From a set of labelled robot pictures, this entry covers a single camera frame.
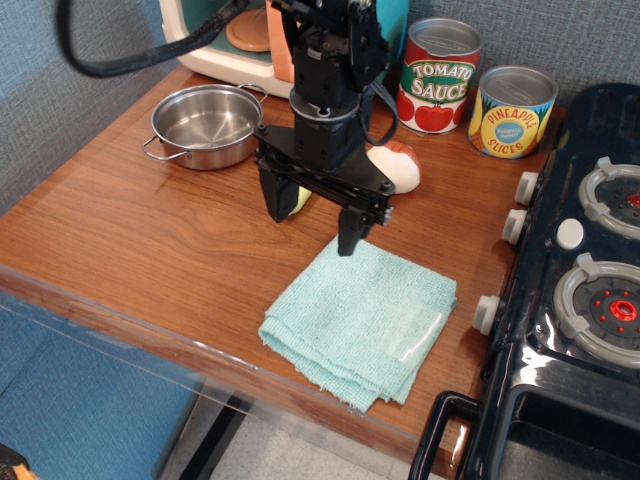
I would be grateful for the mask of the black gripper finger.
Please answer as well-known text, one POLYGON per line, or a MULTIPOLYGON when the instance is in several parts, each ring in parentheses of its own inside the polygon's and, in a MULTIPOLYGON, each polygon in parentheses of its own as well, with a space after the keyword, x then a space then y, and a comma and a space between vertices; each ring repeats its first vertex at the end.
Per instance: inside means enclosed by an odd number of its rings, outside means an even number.
POLYGON ((267 211, 277 223, 285 220, 298 206, 300 185, 293 180, 296 167, 273 168, 259 163, 259 179, 267 211))
POLYGON ((357 208, 343 208, 339 215, 338 254, 351 256, 358 242, 364 239, 372 225, 369 215, 357 208))

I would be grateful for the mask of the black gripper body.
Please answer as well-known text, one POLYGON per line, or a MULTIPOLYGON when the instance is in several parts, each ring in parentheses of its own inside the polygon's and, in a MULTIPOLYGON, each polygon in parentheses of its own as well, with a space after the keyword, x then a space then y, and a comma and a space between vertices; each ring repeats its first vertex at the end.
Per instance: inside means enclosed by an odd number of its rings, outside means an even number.
POLYGON ((365 147, 375 143, 369 132, 373 98, 362 94, 341 107, 318 107, 291 95, 292 127, 261 124, 254 130, 256 163, 296 167, 293 180, 300 186, 342 208, 363 210, 371 225, 386 224, 395 185, 368 159, 365 147))

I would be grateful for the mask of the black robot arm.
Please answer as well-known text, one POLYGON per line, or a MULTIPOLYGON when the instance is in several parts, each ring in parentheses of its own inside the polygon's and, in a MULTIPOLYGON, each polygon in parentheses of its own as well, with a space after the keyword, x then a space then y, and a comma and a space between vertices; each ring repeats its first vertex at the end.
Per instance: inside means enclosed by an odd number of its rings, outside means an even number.
POLYGON ((367 156, 379 140, 369 131, 376 98, 394 99, 379 77, 388 68, 389 43, 373 1, 275 1, 294 65, 291 127, 261 125, 255 162, 269 215, 286 219, 300 188, 341 207, 338 253, 353 254, 374 225, 392 215, 394 183, 367 156))

